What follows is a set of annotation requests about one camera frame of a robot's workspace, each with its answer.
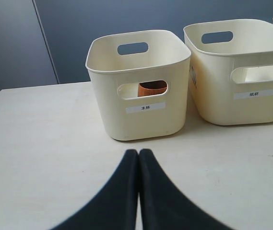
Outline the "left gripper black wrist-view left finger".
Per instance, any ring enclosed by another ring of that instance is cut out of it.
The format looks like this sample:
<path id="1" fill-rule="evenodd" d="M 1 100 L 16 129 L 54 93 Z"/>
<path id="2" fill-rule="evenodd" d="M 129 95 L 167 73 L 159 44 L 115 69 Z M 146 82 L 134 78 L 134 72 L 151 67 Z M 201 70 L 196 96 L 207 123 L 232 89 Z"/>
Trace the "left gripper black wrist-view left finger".
<path id="1" fill-rule="evenodd" d="M 101 190 L 54 230 L 133 230 L 139 186 L 137 150 L 125 151 L 116 170 Z"/>

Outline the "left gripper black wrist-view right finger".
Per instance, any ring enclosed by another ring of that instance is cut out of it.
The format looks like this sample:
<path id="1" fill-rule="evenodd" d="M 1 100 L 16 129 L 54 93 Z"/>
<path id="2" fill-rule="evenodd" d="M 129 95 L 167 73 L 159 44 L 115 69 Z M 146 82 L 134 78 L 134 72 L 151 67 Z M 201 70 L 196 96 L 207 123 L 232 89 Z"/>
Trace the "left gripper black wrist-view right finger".
<path id="1" fill-rule="evenodd" d="M 227 230 L 190 201 L 169 179 L 152 150 L 139 152 L 140 204 L 144 230 Z"/>

